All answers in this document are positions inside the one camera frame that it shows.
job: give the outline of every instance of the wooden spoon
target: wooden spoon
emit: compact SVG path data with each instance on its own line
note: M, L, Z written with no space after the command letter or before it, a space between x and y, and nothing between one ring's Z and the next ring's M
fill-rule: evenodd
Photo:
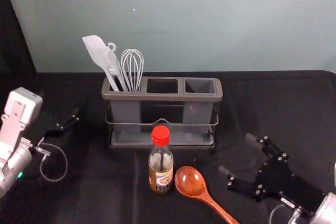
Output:
M239 224L208 193L202 174L194 167L182 166L175 174L175 187L184 196L205 202L219 213L228 224Z

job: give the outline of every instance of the wooden spoon handle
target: wooden spoon handle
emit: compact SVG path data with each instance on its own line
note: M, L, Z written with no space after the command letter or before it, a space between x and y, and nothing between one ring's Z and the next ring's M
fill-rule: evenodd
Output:
M216 210L217 213L228 223L228 224L239 224L227 211L225 211L209 194L204 195L203 200Z

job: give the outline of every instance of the utensil holder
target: utensil holder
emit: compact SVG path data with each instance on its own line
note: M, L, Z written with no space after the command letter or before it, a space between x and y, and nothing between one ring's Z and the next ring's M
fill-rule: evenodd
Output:
M171 129L171 145L214 146L222 85L214 78L143 77L139 92L114 92L105 78L111 147L150 147L158 124Z

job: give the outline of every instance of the green light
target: green light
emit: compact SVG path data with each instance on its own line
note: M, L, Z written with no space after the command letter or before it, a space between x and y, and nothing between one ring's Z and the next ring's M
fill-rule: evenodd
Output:
M23 176L23 172L19 172L19 174L17 175L17 178L21 178Z

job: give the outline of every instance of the black table surface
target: black table surface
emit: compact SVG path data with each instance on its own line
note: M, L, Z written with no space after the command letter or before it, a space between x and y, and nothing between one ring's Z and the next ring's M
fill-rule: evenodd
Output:
M294 173L334 191L336 103L334 74L325 71L150 73L152 76L219 78L223 86L217 151L173 150L175 170L194 165L204 175L213 198L239 223L268 223L274 199L255 202L226 188L218 174L224 164L244 179L253 179L263 155L244 143L251 132L268 135L290 156ZM101 73L39 73L30 79L0 76L0 108L8 93L25 87L44 92L42 114L65 119L78 104L85 112L72 133L48 142L59 145L69 171L59 183L44 181L36 155L24 178L0 201L0 223L224 223L202 202L173 190L166 196L148 186L149 150L108 148ZM52 163L62 167L57 158ZM291 211L281 208L273 223L286 223Z

